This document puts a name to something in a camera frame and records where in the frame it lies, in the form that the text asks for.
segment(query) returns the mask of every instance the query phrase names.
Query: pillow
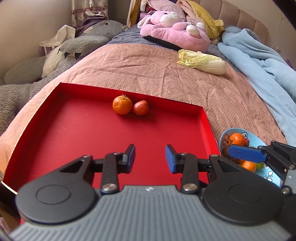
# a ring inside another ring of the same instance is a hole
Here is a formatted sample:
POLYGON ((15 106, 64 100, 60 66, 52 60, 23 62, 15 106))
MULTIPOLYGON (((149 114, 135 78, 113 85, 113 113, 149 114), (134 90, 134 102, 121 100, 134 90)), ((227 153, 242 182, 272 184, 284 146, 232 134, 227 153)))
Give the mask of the pillow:
POLYGON ((183 10, 175 3, 169 1, 169 0, 142 0, 141 1, 141 11, 143 12, 146 7, 146 3, 154 8, 156 11, 169 11, 169 12, 175 12, 177 13, 180 18, 182 18, 182 20, 184 22, 186 22, 186 17, 185 14, 183 12, 183 10))

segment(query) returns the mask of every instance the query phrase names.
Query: curtain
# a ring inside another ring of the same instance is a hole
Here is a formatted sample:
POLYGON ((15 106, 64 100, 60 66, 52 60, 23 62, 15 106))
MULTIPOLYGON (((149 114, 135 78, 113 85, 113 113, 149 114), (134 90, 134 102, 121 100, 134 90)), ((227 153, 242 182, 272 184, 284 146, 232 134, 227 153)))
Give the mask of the curtain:
POLYGON ((86 19, 109 19, 108 0, 72 0, 72 26, 84 25, 86 19))

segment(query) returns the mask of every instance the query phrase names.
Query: yellow plush toy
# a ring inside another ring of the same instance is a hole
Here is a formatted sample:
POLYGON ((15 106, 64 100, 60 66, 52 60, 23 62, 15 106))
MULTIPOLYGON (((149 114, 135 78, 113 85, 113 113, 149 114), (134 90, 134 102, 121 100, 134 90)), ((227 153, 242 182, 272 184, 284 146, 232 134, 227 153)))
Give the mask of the yellow plush toy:
POLYGON ((218 40, 216 38, 218 38, 220 33, 225 30, 225 28, 223 27, 223 20, 214 20, 212 16, 199 4, 189 0, 187 0, 187 2, 192 7, 194 13, 199 16, 201 22, 204 24, 209 39, 211 41, 214 40, 214 43, 217 44, 216 42, 218 42, 218 40))

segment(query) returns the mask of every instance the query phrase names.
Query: orange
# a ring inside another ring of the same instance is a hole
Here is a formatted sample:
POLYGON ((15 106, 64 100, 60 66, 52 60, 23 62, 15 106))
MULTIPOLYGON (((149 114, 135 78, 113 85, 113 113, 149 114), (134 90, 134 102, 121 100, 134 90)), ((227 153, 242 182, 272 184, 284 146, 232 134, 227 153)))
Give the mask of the orange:
POLYGON ((251 172, 256 171, 256 163, 254 163, 254 162, 244 161, 244 163, 242 164, 242 167, 251 171, 251 172))
POLYGON ((132 101, 125 95, 116 97, 113 100, 113 110, 120 115, 126 115, 131 112, 133 108, 132 101))
POLYGON ((245 162, 245 160, 237 159, 237 164, 242 165, 245 162))
POLYGON ((243 146, 244 145, 244 137, 240 133, 234 133, 229 137, 229 143, 243 146))
POLYGON ((146 115, 149 111, 149 106, 147 101, 142 100, 135 103, 135 105, 133 106, 133 111, 136 115, 146 115))

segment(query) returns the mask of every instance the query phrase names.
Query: ribbed gray surface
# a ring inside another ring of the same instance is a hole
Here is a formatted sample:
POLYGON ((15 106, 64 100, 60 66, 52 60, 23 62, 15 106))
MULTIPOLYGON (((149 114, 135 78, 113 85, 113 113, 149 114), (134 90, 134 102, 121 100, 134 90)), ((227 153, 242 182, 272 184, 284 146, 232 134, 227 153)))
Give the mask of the ribbed gray surface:
POLYGON ((288 170, 285 185, 292 188, 293 193, 296 193, 296 170, 288 170))
POLYGON ((10 234, 15 241, 280 241, 289 236, 276 222, 255 227, 224 222, 197 196, 175 186, 125 186, 103 196, 78 221, 56 227, 25 223, 10 234))

